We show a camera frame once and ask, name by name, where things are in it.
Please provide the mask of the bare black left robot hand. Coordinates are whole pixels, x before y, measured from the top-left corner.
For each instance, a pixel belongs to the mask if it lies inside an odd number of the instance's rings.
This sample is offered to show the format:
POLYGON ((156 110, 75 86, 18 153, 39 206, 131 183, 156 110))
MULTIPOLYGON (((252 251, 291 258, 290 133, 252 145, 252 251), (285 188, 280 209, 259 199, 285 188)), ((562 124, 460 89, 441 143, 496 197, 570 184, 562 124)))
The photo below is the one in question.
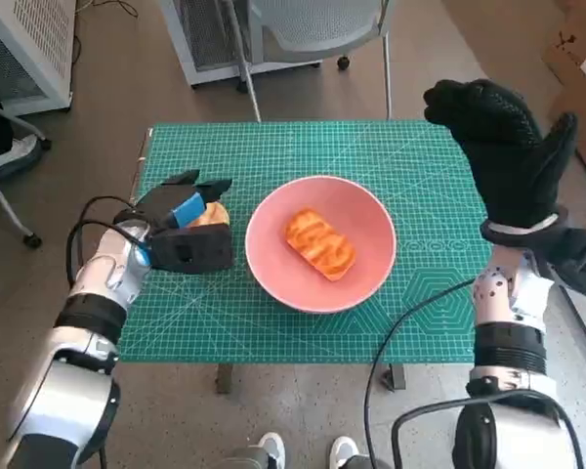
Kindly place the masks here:
POLYGON ((232 179, 199 183, 197 169, 173 175, 148 191, 136 203, 135 211, 157 229, 188 226, 207 211, 207 205, 220 200, 232 179))

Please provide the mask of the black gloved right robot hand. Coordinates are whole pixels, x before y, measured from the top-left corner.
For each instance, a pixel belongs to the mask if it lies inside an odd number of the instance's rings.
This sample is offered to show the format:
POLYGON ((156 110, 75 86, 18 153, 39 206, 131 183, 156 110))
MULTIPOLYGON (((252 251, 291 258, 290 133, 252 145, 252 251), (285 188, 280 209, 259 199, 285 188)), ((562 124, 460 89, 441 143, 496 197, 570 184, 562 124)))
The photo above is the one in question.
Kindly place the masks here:
POLYGON ((425 118, 448 129, 467 156, 488 221, 529 229, 554 214, 576 149, 574 113, 542 135, 524 99, 487 79, 441 80, 423 99, 425 118))

